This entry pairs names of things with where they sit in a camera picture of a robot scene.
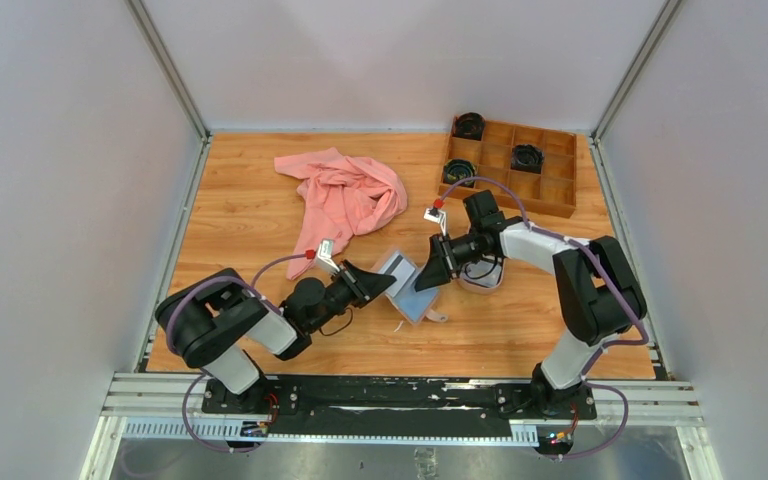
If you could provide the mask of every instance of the white panel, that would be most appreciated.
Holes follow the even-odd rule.
[[[724,478],[768,478],[768,2],[686,3],[608,163],[666,358],[698,390]]]
[[[211,128],[595,127],[662,0],[150,0]]]
[[[122,1],[0,1],[0,478],[76,478],[197,141]]]

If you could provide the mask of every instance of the metal floor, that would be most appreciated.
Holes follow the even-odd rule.
[[[603,442],[614,427],[576,431],[576,451]],[[126,440],[120,448],[135,473],[163,467],[152,478],[269,479],[269,480],[508,480],[508,479],[689,479],[674,428],[628,427],[609,449],[560,464],[515,447],[412,447],[404,445],[345,445],[271,443],[249,454],[225,455],[191,441]],[[118,461],[111,480],[131,478]]]

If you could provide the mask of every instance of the wooden surface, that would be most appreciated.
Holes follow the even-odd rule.
[[[577,141],[575,214],[570,219],[536,214],[531,218],[574,236],[610,234],[585,138]],[[415,262],[424,263],[428,237],[438,230],[423,220],[422,213],[437,196],[445,134],[220,134],[209,152],[170,293],[224,267],[250,279],[265,263],[292,253],[304,202],[296,194],[299,181],[275,173],[273,158],[332,146],[344,155],[369,156],[389,165],[404,182],[410,202],[408,210],[383,229],[352,238],[336,258],[345,256],[358,267],[371,268],[395,244]],[[446,210],[450,232],[467,227],[459,200],[448,202]],[[564,325],[553,277],[522,262],[509,262],[506,268],[504,283],[489,296],[466,292],[454,283],[443,287],[435,308],[449,315],[444,324],[424,321],[414,327],[405,322],[394,331],[402,317],[389,301],[379,298],[356,311],[354,323],[338,335],[315,334],[313,345],[288,362],[248,340],[240,344],[267,373],[528,377],[551,352]],[[325,279],[316,270],[309,273]],[[284,265],[273,268],[261,278],[258,290],[280,302],[294,284],[285,274]],[[343,322],[335,318],[326,332]],[[161,329],[147,370],[186,370],[183,361],[166,349]],[[645,347],[611,349],[592,376],[654,377]]]

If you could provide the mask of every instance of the pink towel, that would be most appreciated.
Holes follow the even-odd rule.
[[[275,171],[304,180],[296,190],[305,199],[302,232],[294,253],[316,249],[325,238],[342,252],[352,235],[383,227],[408,207],[408,194],[396,172],[369,157],[347,157],[336,148],[275,158]],[[313,260],[290,261],[294,279]]]

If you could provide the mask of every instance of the wooden tray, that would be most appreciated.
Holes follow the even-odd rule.
[[[472,162],[479,176],[492,178],[510,188],[528,212],[564,218],[575,212],[575,135],[487,120],[481,141],[477,141],[453,136],[454,128],[453,121],[443,165],[454,158]],[[520,144],[534,145],[543,152],[541,173],[511,170],[513,147]],[[437,187],[441,195],[450,186],[443,183],[443,165],[440,166]],[[474,188],[455,187],[449,197],[463,199],[481,190],[493,192],[499,206],[517,208],[501,188],[487,182],[476,182]]]

